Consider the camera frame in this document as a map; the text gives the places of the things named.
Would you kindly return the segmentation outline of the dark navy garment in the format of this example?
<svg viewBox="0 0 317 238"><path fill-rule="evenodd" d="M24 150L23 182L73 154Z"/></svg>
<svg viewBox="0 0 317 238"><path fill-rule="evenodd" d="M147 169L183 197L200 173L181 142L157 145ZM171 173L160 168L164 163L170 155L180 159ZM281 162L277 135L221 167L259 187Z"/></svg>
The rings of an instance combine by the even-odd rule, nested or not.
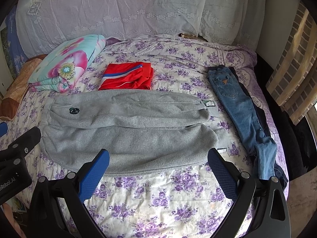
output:
<svg viewBox="0 0 317 238"><path fill-rule="evenodd" d="M239 82L234 68L230 67L228 71L236 95L223 102L223 106L238 131L243 147L253 160L254 173L259 179L277 177L284 190L288 179L276 163L277 145L270 135L265 113L254 104L247 89Z"/></svg>

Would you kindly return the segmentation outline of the purple floral bed sheet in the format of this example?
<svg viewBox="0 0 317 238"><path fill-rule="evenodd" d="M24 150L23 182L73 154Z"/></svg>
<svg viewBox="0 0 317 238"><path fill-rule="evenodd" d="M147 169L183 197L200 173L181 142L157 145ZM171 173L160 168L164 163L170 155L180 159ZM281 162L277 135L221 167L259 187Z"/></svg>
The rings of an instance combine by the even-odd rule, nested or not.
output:
<svg viewBox="0 0 317 238"><path fill-rule="evenodd" d="M30 128L41 142L26 156L31 204L36 181L66 177L101 149L110 165L85 206L107 237L210 237L232 201L207 163L216 148L241 171L253 157L239 137L210 67L234 69L279 136L257 85L256 53L243 46L142 36L105 47L74 89L27 92L1 137L7 148Z"/></svg>

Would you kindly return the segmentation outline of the grey sweatpants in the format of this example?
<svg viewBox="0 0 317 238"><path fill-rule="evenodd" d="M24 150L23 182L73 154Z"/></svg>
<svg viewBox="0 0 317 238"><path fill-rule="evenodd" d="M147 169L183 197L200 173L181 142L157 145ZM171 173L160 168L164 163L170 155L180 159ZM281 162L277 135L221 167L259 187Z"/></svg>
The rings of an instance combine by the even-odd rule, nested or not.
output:
<svg viewBox="0 0 317 238"><path fill-rule="evenodd" d="M226 131L211 122L218 108L185 93L117 89L58 95L42 111L40 147L78 171L101 149L113 177L161 173L203 164L223 148Z"/></svg>

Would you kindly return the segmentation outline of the brown orange pillow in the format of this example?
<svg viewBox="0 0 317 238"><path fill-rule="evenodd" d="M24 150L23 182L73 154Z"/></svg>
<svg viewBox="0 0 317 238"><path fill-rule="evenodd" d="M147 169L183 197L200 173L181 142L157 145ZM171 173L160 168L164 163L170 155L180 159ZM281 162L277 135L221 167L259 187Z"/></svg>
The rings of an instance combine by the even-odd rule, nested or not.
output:
<svg viewBox="0 0 317 238"><path fill-rule="evenodd" d="M29 89L28 80L36 67L46 57L46 54L28 59L22 66L18 77L10 85L9 90L1 101L1 120L13 121L20 103Z"/></svg>

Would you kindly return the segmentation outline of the red folded sports garment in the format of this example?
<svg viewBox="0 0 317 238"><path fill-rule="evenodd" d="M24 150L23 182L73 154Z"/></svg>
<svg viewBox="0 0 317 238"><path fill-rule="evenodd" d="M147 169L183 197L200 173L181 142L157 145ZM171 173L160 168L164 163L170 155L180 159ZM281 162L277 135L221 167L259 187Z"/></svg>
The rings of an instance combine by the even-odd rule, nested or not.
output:
<svg viewBox="0 0 317 238"><path fill-rule="evenodd" d="M151 63L126 62L107 66L98 90L141 89L150 90L154 70Z"/></svg>

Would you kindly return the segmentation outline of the white lace headboard cover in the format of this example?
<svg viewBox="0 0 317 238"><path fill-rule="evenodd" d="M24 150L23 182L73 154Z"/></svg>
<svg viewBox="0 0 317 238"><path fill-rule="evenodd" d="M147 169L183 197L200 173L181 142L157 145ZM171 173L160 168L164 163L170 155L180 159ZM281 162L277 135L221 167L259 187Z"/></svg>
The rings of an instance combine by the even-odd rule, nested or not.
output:
<svg viewBox="0 0 317 238"><path fill-rule="evenodd" d="M19 0L17 35L27 57L97 34L126 40L186 33L255 49L265 0Z"/></svg>

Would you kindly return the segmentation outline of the floral folded quilt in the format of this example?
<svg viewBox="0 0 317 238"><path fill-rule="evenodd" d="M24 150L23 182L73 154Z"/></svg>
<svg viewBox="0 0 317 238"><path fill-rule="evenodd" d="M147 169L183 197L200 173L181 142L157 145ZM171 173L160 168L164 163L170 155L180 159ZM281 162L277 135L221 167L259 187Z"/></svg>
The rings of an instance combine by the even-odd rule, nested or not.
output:
<svg viewBox="0 0 317 238"><path fill-rule="evenodd" d="M71 90L105 45L103 35L86 35L60 44L29 77L30 89L58 93Z"/></svg>

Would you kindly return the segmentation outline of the blue denim jeans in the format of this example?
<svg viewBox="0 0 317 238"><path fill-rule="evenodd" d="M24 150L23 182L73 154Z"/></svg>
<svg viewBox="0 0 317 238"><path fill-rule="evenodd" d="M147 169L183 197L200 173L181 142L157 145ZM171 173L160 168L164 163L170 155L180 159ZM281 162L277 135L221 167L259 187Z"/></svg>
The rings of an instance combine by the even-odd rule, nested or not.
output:
<svg viewBox="0 0 317 238"><path fill-rule="evenodd" d="M264 133L252 99L245 94L236 76L225 66L211 67L208 70L208 79L230 116L243 147L254 160L254 175L260 179L274 176L277 146Z"/></svg>

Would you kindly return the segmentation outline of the beige checkered curtain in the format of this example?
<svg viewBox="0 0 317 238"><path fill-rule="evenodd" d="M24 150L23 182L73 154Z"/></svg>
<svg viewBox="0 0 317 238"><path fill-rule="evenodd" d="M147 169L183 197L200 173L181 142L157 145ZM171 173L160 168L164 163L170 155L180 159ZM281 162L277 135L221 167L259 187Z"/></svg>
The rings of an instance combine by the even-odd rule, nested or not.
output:
<svg viewBox="0 0 317 238"><path fill-rule="evenodd" d="M316 22L303 2L266 89L295 125L316 103Z"/></svg>

